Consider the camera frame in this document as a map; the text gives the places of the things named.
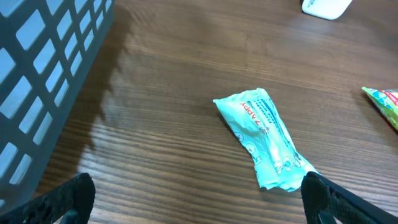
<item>wooden table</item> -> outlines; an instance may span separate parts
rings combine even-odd
[[[292,0],[117,0],[38,194],[88,172],[98,223],[304,223],[261,190],[212,99],[266,89],[325,177],[398,215],[398,136],[361,91],[398,88],[398,2],[336,21]]]

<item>snack wrapper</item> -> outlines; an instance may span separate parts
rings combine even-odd
[[[213,100],[250,153],[260,187],[288,192],[301,186],[315,168],[297,151],[268,93],[258,88]]]
[[[398,90],[375,90],[362,87],[387,120],[398,130]]]

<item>gray plastic basket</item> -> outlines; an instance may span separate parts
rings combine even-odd
[[[34,193],[114,0],[0,1],[0,214]]]

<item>white object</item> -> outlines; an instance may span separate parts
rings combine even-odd
[[[352,0],[304,0],[303,12],[324,19],[337,19]]]

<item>green wrapper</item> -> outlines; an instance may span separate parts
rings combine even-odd
[[[398,89],[375,90],[362,87],[381,113],[398,130]]]

